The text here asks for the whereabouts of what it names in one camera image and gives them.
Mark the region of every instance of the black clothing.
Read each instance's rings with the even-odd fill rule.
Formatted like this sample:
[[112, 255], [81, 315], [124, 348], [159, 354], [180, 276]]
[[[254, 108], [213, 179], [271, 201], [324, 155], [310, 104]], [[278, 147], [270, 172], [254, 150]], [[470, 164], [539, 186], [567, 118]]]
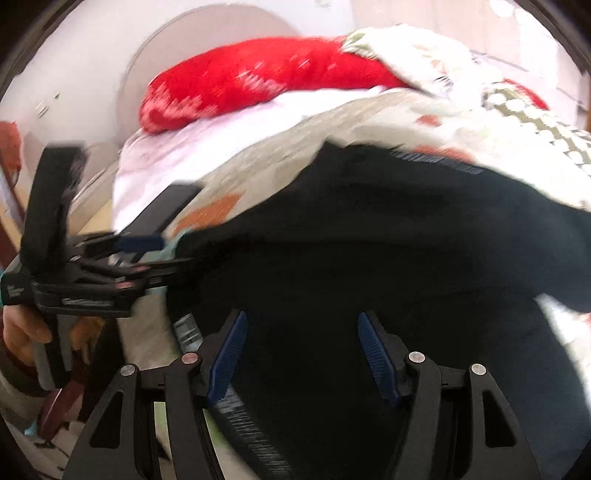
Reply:
[[[267, 201], [180, 239], [176, 256], [200, 265], [195, 288], [169, 289], [168, 311], [191, 309], [204, 335], [232, 308], [247, 313], [232, 384], [291, 468], [268, 478], [383, 475], [402, 413], [379, 396], [357, 336], [374, 310], [439, 365], [484, 364], [553, 480], [591, 420], [534, 297], [591, 311], [590, 246], [590, 214], [485, 168], [327, 143]], [[234, 433], [240, 451], [248, 432]]]

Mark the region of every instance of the red fabric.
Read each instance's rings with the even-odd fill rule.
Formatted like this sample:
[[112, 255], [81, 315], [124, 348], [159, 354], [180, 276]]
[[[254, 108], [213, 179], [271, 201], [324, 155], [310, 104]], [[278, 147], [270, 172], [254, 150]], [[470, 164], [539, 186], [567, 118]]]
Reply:
[[139, 110], [144, 131], [268, 102], [288, 90], [407, 86], [377, 60], [341, 52], [341, 38], [257, 38], [215, 48], [162, 72]]
[[526, 86], [514, 80], [505, 79], [504, 82], [508, 83], [509, 85], [513, 85], [520, 94], [525, 95], [527, 98], [529, 98], [531, 103], [533, 103], [534, 106], [536, 106], [537, 108], [540, 108], [542, 110], [550, 110], [548, 104], [545, 101], [543, 101], [542, 98], [539, 97], [533, 90], [530, 90]]

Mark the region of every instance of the white wall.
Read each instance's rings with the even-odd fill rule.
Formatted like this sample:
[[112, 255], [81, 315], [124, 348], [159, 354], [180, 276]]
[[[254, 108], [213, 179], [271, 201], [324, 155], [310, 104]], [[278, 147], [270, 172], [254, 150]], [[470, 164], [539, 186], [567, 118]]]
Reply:
[[[30, 132], [41, 142], [91, 144], [112, 139], [119, 81], [134, 53], [160, 26], [212, 3], [217, 2], [85, 0], [13, 80], [0, 102], [0, 119], [17, 121], [25, 134]], [[302, 35], [340, 35], [354, 28], [349, 0], [330, 0], [327, 7], [318, 6], [316, 0], [241, 3], [281, 16]], [[38, 119], [35, 107], [40, 102], [48, 111]]]

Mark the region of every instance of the white bed sheet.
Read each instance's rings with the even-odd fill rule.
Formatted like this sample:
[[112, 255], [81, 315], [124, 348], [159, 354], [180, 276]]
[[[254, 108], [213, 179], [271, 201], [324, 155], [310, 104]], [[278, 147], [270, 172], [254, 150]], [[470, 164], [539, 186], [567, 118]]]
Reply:
[[193, 122], [161, 135], [142, 131], [124, 145], [113, 187], [113, 228], [121, 231], [173, 182], [192, 183], [246, 147], [300, 121], [385, 89], [286, 92], [274, 100]]

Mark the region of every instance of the metal screw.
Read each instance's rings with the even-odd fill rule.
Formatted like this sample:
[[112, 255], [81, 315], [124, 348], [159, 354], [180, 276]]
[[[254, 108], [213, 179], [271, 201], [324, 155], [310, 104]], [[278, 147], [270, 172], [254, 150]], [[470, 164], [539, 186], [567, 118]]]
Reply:
[[481, 364], [474, 364], [472, 365], [472, 371], [476, 374], [476, 375], [484, 375], [486, 373], [486, 368], [484, 365]]
[[123, 375], [124, 377], [128, 377], [130, 375], [133, 375], [135, 372], [135, 367], [133, 365], [124, 365], [121, 367], [121, 370], [119, 370], [119, 372], [121, 373], [121, 375]]
[[194, 352], [189, 352], [189, 353], [185, 353], [183, 355], [183, 357], [181, 358], [181, 360], [183, 361], [184, 364], [190, 365], [190, 364], [195, 363], [197, 360], [199, 360], [199, 356], [198, 356], [198, 354], [196, 354]]
[[416, 364], [422, 364], [425, 361], [425, 356], [421, 352], [410, 352], [408, 359]]

